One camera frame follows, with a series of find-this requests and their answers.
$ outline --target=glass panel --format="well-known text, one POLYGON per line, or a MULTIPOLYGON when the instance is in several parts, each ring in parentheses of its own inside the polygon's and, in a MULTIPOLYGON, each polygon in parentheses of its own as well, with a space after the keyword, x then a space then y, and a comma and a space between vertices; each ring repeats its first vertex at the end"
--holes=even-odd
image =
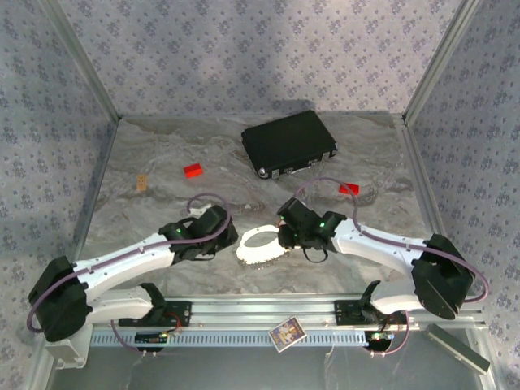
MULTIPOLYGON (((450 332, 467 343, 466 332, 450 332)), ((56 371, 48 390, 336 390, 481 389, 479 376, 413 332, 398 353, 371 357, 363 348, 168 349, 142 359, 123 348, 93 348, 81 370, 56 371)))

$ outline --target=metal bracket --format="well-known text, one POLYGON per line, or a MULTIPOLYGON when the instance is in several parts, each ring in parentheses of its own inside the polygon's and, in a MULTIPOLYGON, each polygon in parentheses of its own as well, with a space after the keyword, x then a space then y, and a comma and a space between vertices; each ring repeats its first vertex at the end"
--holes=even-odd
POLYGON ((362 309, 359 300, 357 301, 334 301, 334 313, 336 315, 336 325, 353 326, 353 325, 404 325, 406 317, 401 313, 394 313, 390 316, 377 313, 377 310, 368 315, 362 309))
POLYGON ((192 318, 192 302, 190 301, 166 301, 164 311, 159 319, 122 318, 119 320, 120 327, 174 327, 177 320, 181 327, 188 327, 192 318))
POLYGON ((45 345, 45 349, 56 359, 57 370, 83 368, 87 364, 92 331, 93 326, 90 324, 68 339, 45 345))

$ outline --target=cable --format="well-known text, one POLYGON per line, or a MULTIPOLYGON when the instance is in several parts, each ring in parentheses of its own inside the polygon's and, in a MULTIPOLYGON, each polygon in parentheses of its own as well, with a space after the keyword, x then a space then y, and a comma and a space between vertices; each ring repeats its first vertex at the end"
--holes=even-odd
POLYGON ((443 252, 441 250, 438 250, 438 249, 428 248, 426 246, 408 245, 408 244, 400 242, 400 241, 395 241, 395 240, 390 240, 388 238, 379 237, 379 236, 376 236, 375 234, 372 234, 372 233, 369 233, 369 232, 363 230, 362 226, 358 222, 358 199, 354 195, 353 191, 349 188, 349 186, 345 185, 344 182, 342 182, 342 181, 340 181, 338 179, 331 178, 331 177, 314 177, 313 179, 307 180, 304 184, 302 184, 300 187, 298 187, 298 189, 293 194, 293 196, 296 197, 303 189, 305 189, 309 185, 313 184, 316 181, 322 181, 322 180, 332 181, 334 183, 338 183, 339 185, 342 185, 345 189, 347 189, 347 191, 349 192, 350 196, 353 199, 353 204, 354 204, 354 211, 352 213, 352 220, 353 220, 354 226, 356 227, 356 229, 362 235, 367 236, 368 238, 371 238, 374 241, 378 241, 378 242, 382 242, 384 244, 397 246, 399 248, 420 250, 420 251, 423 251, 423 252, 428 252, 430 254, 441 256, 442 258, 446 258, 446 259, 448 259, 451 262, 455 262, 456 264, 459 264, 460 266, 463 266, 466 269, 468 269, 469 271, 473 272, 475 275, 477 275, 482 280, 483 285, 484 285, 484 291, 478 297, 466 299, 464 301, 466 303, 481 302, 484 299, 486 299, 486 297, 489 295, 489 289, 490 289, 489 288, 489 282, 486 279, 486 277, 483 275, 483 273, 480 272, 475 266, 472 266, 471 264, 469 264, 468 262, 458 258, 457 256, 454 256, 454 255, 452 255, 450 253, 445 253, 445 252, 443 252))
POLYGON ((88 268, 84 268, 82 270, 72 272, 71 274, 68 274, 67 276, 64 276, 62 279, 58 280, 57 282, 52 284, 48 289, 46 289, 40 295, 40 297, 36 300, 36 302, 34 302, 34 305, 32 305, 31 310, 29 311, 27 319, 25 321, 27 329, 33 333, 42 333, 43 332, 43 329, 36 328, 33 326, 34 314, 37 312, 38 307, 41 305, 41 303, 54 290, 56 290, 57 288, 59 288, 60 286, 62 286, 66 282, 68 282, 69 280, 72 280, 74 278, 77 278, 78 276, 84 275, 87 272, 96 271, 103 267, 107 267, 111 264, 114 264, 116 262, 120 262, 120 261, 124 260, 125 258, 129 258, 129 257, 133 256, 134 254, 142 254, 147 250, 157 248, 159 246, 173 245, 173 244, 200 244, 202 242, 210 241, 210 240, 213 240, 214 238, 220 236, 220 234, 228 228, 228 225, 231 222, 231 213, 229 211, 228 202, 223 197, 221 197, 220 195, 218 195, 216 193, 198 193, 197 195, 195 195, 194 197, 189 199, 188 205, 186 206, 186 209, 188 210, 188 212, 190 212, 190 207, 191 207, 192 203, 201 197, 216 197, 223 203, 224 209, 227 211, 226 219, 225 219, 223 225, 219 229, 217 229, 217 231, 215 233, 212 233, 209 236, 205 236, 205 237, 201 237, 201 238, 193 238, 190 240, 168 240, 168 241, 156 242, 153 244, 146 245, 142 248, 134 249, 134 250, 128 251, 127 253, 120 254, 119 256, 116 256, 116 257, 106 260, 104 262, 94 264, 93 266, 90 267, 90 270, 88 268))
MULTIPOLYGON (((134 347, 132 345, 130 345, 129 343, 127 343, 124 338, 119 334, 119 332, 117 331, 117 328, 115 327, 115 322, 114 320, 112 319, 110 321, 110 326, 112 327, 112 331, 114 332, 114 336, 115 338, 117 339, 117 341, 127 350, 131 351, 131 352, 134 352, 134 353, 139 353, 140 355, 143 355, 145 356, 147 354, 146 350, 142 350, 140 351, 137 347, 134 347)), ((158 354, 160 354, 161 356, 172 356, 172 355, 179 355, 177 352, 163 352, 163 351, 160 351, 160 352, 152 352, 151 353, 152 356, 157 356, 158 354)))
POLYGON ((403 341, 396 348, 394 348, 390 351, 385 351, 385 352, 370 351, 370 353, 373 353, 374 355, 386 356, 386 355, 391 355, 391 354, 399 351, 400 349, 402 349, 405 346, 406 341, 408 341, 408 339, 410 337, 410 317, 408 315, 408 311, 406 311, 406 310, 405 310, 405 317, 406 317, 406 332, 405 332, 405 338, 403 339, 403 341))

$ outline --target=wooden block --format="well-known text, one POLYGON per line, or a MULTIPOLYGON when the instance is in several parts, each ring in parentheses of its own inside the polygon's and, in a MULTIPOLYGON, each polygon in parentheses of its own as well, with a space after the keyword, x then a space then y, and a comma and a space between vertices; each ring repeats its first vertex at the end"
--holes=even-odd
POLYGON ((137 175, 137 191, 146 191, 148 188, 148 176, 146 174, 137 175))

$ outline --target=metal plate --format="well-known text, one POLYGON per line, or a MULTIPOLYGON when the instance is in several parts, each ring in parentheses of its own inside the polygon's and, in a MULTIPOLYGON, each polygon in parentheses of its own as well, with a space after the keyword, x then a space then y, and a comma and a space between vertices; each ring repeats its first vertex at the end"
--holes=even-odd
MULTIPOLYGON (((123 340, 134 345, 135 331, 121 331, 123 340)), ((294 346, 300 347, 360 347, 367 346, 364 331, 308 331, 307 337, 294 346)), ((91 347, 118 347, 112 331, 95 331, 91 347)), ((274 345, 266 331, 203 331, 186 330, 169 336, 166 344, 147 344, 146 347, 271 347, 274 345)))

